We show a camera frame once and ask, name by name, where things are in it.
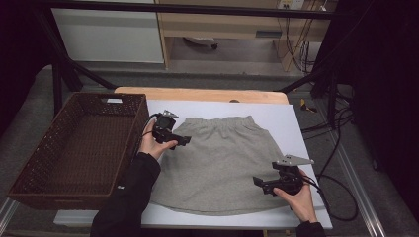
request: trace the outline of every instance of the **gray fabric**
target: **gray fabric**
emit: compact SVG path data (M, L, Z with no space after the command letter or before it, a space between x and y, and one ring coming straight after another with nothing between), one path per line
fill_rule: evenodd
M186 118L174 133L191 135L191 143L162 157L152 202L202 215L242 214L286 205L253 184L253 176L278 179L271 162L283 154L270 133L251 117Z

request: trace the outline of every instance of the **aluminum rail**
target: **aluminum rail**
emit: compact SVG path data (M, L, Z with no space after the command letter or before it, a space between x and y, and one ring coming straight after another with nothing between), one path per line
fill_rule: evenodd
M18 208L18 205L19 203L17 201L11 200L8 197L4 201L3 206L0 209L0 236L3 236L3 233Z

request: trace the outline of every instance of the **white tabletop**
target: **white tabletop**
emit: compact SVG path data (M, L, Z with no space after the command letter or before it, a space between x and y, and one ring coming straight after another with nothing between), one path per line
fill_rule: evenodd
M259 126L270 131L284 154L308 159L293 106L153 100L148 100L147 104L151 115L168 110L179 116L176 118L175 129L183 123L185 118L223 119L252 116ZM303 165L299 168L316 180L311 165ZM267 169L272 169L271 164L267 164ZM320 195L314 187L311 187L311 190L319 222L325 229L331 229L332 224ZM90 226L96 213L97 210L60 210L54 223L67 226ZM241 215L204 216L177 212L151 203L142 215L142 225L157 228L287 229L298 226L299 220L288 206Z

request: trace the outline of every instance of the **wicker basket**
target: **wicker basket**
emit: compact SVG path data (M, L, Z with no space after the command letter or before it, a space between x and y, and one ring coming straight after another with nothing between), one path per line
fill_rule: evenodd
M36 209L99 209L128 167L147 119L145 95L75 93L8 197Z

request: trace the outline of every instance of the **black sleeve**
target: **black sleeve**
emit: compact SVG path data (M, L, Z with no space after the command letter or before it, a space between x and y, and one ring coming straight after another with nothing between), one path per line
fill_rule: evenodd
M150 201L160 165L149 154L138 153L118 187L93 219L91 237L138 236L141 215Z
M310 223L309 221L303 222L296 228L297 237L324 237L323 226L319 222Z

